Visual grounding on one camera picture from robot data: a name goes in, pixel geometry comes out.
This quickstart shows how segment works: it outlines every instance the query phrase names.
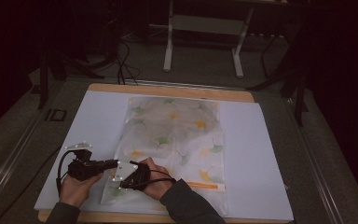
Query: white surface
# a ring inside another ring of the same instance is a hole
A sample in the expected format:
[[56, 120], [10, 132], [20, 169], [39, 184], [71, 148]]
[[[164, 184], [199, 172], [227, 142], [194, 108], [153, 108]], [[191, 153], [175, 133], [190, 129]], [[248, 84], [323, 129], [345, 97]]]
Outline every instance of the white surface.
[[[34, 206], [52, 209], [58, 201], [55, 185], [63, 148], [82, 141], [93, 145], [92, 160], [113, 159], [124, 125], [128, 99], [136, 94], [87, 91], [69, 130], [57, 160]], [[220, 121], [226, 138], [225, 175], [228, 215], [226, 217], [293, 220], [281, 173], [259, 104], [220, 101]], [[69, 154], [62, 166], [74, 158]], [[107, 172], [90, 192], [81, 210], [124, 211], [113, 205], [101, 205]]]

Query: white table leg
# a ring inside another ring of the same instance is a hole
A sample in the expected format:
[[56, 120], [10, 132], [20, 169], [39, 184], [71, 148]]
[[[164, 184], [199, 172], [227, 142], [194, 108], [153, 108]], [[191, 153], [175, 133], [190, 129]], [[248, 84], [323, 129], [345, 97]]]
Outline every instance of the white table leg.
[[172, 16], [173, 16], [173, 0], [170, 1], [170, 17], [168, 18], [168, 43], [165, 50], [165, 59], [164, 59], [164, 72], [171, 71], [171, 61], [172, 61]]
[[241, 29], [240, 40], [238, 42], [238, 45], [236, 48], [232, 49], [232, 58], [234, 60], [234, 67], [235, 67], [235, 73], [237, 75], [237, 78], [243, 78], [243, 71], [242, 71], [241, 60], [240, 60], [240, 52], [241, 52], [242, 43], [246, 37], [246, 31], [248, 30], [249, 22], [251, 21], [254, 10], [255, 9], [253, 7], [251, 7], [249, 9], [248, 15], [246, 17], [246, 21], [243, 23], [243, 26]]

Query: sleeve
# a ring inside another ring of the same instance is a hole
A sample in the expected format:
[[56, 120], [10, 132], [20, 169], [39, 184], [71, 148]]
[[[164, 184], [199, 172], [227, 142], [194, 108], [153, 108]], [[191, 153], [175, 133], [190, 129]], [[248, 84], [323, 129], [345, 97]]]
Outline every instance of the sleeve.
[[67, 203], [56, 203], [46, 224], [76, 224], [80, 210]]
[[161, 197], [176, 223], [226, 223], [214, 208], [180, 179]]

